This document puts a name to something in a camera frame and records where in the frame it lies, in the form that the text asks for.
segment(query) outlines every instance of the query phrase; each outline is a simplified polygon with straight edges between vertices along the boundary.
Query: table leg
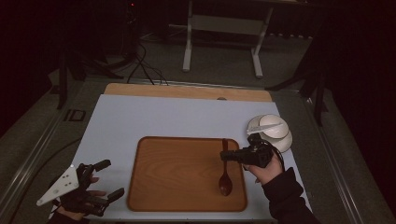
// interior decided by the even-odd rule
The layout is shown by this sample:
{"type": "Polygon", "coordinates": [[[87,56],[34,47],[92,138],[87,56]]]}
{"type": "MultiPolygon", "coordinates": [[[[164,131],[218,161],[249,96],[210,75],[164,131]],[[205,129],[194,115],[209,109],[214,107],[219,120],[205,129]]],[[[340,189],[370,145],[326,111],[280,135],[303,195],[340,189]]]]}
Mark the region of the table leg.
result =
{"type": "Polygon", "coordinates": [[[259,34],[259,42],[257,43],[256,48],[251,50],[251,57],[253,59],[253,65],[254,65],[254,71],[256,74],[256,78],[262,78],[262,65],[260,63],[259,52],[260,52],[260,49],[262,48],[262,41],[265,38],[265,33],[267,31],[268,24],[270,22],[273,10],[274,10],[273,7],[270,7],[268,9],[265,21],[262,23],[262,30],[260,31],[260,34],[259,34]]]}
{"type": "Polygon", "coordinates": [[[190,63],[191,63],[191,32],[192,32],[192,1],[189,1],[189,17],[187,19],[187,44],[186,44],[186,51],[184,52],[184,61],[183,61],[183,72],[190,71],[190,63]]]}

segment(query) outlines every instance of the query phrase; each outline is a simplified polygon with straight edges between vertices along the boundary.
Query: cable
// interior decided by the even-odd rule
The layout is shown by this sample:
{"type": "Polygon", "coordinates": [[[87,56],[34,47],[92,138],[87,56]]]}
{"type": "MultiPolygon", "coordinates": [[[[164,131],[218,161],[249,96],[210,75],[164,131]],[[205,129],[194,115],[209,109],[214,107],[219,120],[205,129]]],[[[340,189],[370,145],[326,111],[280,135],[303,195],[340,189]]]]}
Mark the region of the cable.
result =
{"type": "Polygon", "coordinates": [[[150,64],[148,64],[147,62],[145,62],[145,58],[146,58],[146,54],[147,54],[147,50],[146,48],[142,45],[142,44],[138,44],[142,49],[143,49],[143,56],[140,57],[137,53],[136,53],[136,59],[138,60],[138,63],[136,65],[136,67],[134,68],[134,70],[131,72],[131,74],[128,76],[127,79],[127,83],[130,82],[132,76],[134,75],[134,72],[137,70],[137,68],[140,66],[143,69],[143,72],[146,76],[146,78],[151,82],[152,85],[155,85],[152,78],[149,76],[148,71],[146,70],[146,68],[151,69],[152,71],[154,71],[160,78],[160,85],[163,84],[163,81],[166,83],[167,86],[169,86],[168,82],[166,81],[165,77],[163,76],[163,73],[161,72],[160,69],[158,68],[154,68],[152,67],[150,64]]]}
{"type": "Polygon", "coordinates": [[[147,68],[154,71],[160,77],[160,85],[162,85],[163,81],[164,81],[166,83],[166,85],[169,86],[168,82],[166,81],[166,78],[163,76],[163,72],[160,69],[154,68],[150,64],[148,64],[147,62],[144,62],[144,61],[142,64],[143,64],[143,66],[146,66],[147,68]]]}
{"type": "Polygon", "coordinates": [[[283,161],[283,156],[282,153],[279,151],[279,149],[277,149],[275,147],[275,149],[273,150],[275,152],[275,154],[277,155],[277,158],[280,160],[280,164],[282,165],[282,170],[283,172],[285,172],[285,162],[283,161]]]}
{"type": "Polygon", "coordinates": [[[41,170],[44,168],[44,166],[46,166],[47,163],[48,163],[50,160],[52,160],[55,156],[57,156],[60,152],[62,152],[62,151],[65,150],[66,148],[68,148],[68,147],[74,145],[76,142],[80,141],[81,139],[82,139],[82,137],[80,137],[80,138],[78,138],[78,139],[76,139],[76,140],[70,142],[69,144],[65,145],[64,147],[61,147],[61,148],[58,149],[56,152],[54,152],[48,159],[46,159],[46,160],[43,162],[43,164],[41,164],[41,166],[37,169],[37,171],[35,172],[35,174],[32,176],[31,181],[29,182],[29,184],[28,184],[27,187],[25,188],[25,190],[24,190],[24,192],[23,192],[23,194],[22,194],[22,196],[21,196],[21,198],[20,198],[20,201],[18,202],[18,204],[17,204],[17,206],[16,206],[16,208],[15,208],[15,211],[14,211],[14,213],[12,214],[11,220],[10,220],[8,223],[12,223],[12,222],[14,221],[14,218],[15,218],[15,216],[17,215],[18,210],[19,210],[20,207],[21,207],[23,198],[26,196],[27,191],[28,191],[29,188],[32,186],[32,184],[33,184],[35,178],[36,178],[37,175],[41,172],[41,170]]]}

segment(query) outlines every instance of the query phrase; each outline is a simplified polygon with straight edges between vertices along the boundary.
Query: wooden board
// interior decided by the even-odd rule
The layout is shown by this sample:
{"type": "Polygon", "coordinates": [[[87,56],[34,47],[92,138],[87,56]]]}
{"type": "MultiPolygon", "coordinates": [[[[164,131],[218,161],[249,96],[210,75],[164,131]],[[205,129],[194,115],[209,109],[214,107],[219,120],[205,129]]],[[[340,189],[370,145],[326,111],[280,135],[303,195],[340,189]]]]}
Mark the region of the wooden board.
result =
{"type": "Polygon", "coordinates": [[[192,86],[153,86],[110,83],[106,87],[105,94],[211,100],[225,98],[231,101],[272,102],[271,95],[268,91],[192,86]]]}
{"type": "MultiPolygon", "coordinates": [[[[229,150],[239,148],[228,139],[229,150]]],[[[233,191],[223,196],[218,138],[144,137],[140,139],[128,195],[137,212],[241,212],[248,202],[240,164],[228,162],[233,191]]]]}

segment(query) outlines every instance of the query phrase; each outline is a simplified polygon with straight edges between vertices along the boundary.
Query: black cable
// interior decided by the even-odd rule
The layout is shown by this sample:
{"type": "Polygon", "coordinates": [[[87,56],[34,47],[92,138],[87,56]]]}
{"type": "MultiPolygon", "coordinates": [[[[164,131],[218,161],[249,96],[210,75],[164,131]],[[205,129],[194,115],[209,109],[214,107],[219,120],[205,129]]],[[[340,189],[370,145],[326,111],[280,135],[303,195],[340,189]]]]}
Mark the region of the black cable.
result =
{"type": "MultiPolygon", "coordinates": [[[[139,66],[142,66],[142,67],[143,67],[142,61],[146,58],[146,52],[147,52],[147,51],[146,51],[146,48],[143,47],[143,45],[141,45],[140,43],[139,43],[139,46],[142,47],[143,50],[144,50],[144,51],[143,51],[142,60],[139,60],[139,59],[137,58],[137,53],[136,53],[136,58],[137,58],[137,60],[139,61],[139,63],[138,63],[137,66],[134,68],[134,70],[131,72],[131,74],[128,76],[128,79],[127,79],[126,83],[129,83],[129,81],[131,80],[132,76],[134,75],[134,72],[136,71],[136,69],[137,69],[139,66]]],[[[148,77],[148,79],[151,81],[151,84],[154,85],[154,82],[151,80],[151,78],[148,77]]]]}
{"type": "Polygon", "coordinates": [[[29,182],[29,184],[28,184],[27,187],[25,188],[25,190],[24,190],[24,192],[23,192],[23,194],[22,194],[22,196],[21,196],[21,198],[20,198],[20,201],[19,201],[18,204],[17,204],[17,207],[15,208],[15,211],[14,211],[14,213],[12,214],[11,220],[10,220],[8,223],[12,223],[12,222],[14,221],[14,218],[15,218],[15,216],[17,215],[18,210],[19,210],[20,207],[21,207],[23,198],[26,196],[27,191],[28,191],[29,188],[32,186],[32,184],[33,184],[35,178],[36,178],[37,175],[41,172],[41,170],[44,168],[44,166],[46,166],[47,163],[48,163],[50,160],[52,160],[55,156],[57,156],[61,151],[65,150],[66,148],[68,148],[68,147],[70,147],[70,146],[72,146],[73,144],[75,144],[76,142],[80,141],[81,139],[82,139],[82,137],[80,137],[80,138],[74,140],[73,142],[70,142],[69,144],[65,145],[64,147],[61,147],[60,149],[58,149],[55,153],[53,153],[48,159],[46,159],[46,160],[41,164],[41,166],[37,169],[37,171],[35,172],[35,174],[31,177],[31,181],[29,182]]]}
{"type": "Polygon", "coordinates": [[[276,147],[275,147],[275,149],[273,151],[277,155],[277,158],[280,160],[280,164],[282,165],[282,171],[285,172],[285,162],[283,161],[282,153],[276,147]]]}
{"type": "Polygon", "coordinates": [[[142,63],[143,66],[146,66],[147,68],[151,69],[160,77],[160,85],[163,84],[163,81],[164,81],[166,83],[166,85],[169,86],[168,82],[166,81],[166,78],[163,76],[163,72],[160,69],[152,67],[150,64],[148,64],[147,62],[144,62],[143,60],[142,60],[142,62],[143,62],[142,63]]]}

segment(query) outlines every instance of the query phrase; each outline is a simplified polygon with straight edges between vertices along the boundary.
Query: white table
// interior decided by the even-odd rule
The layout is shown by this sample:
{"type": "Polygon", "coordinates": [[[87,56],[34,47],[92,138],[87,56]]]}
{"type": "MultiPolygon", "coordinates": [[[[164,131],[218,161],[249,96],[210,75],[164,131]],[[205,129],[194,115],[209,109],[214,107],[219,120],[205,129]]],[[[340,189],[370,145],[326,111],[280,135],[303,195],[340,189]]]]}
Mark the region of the white table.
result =
{"type": "MultiPolygon", "coordinates": [[[[246,128],[250,119],[261,114],[278,115],[272,102],[220,101],[128,95],[101,95],[79,145],[73,164],[94,164],[109,159],[112,165],[96,173],[101,180],[93,189],[128,191],[134,166],[136,144],[145,136],[232,138],[240,147],[248,146],[246,128]]],[[[294,167],[302,183],[292,150],[283,154],[286,168],[294,167]]],[[[247,209],[234,213],[133,212],[127,195],[112,203],[103,217],[109,221],[134,220],[269,220],[268,201],[255,177],[244,172],[247,209]]],[[[306,194],[303,197],[308,204],[306,194]]]]}

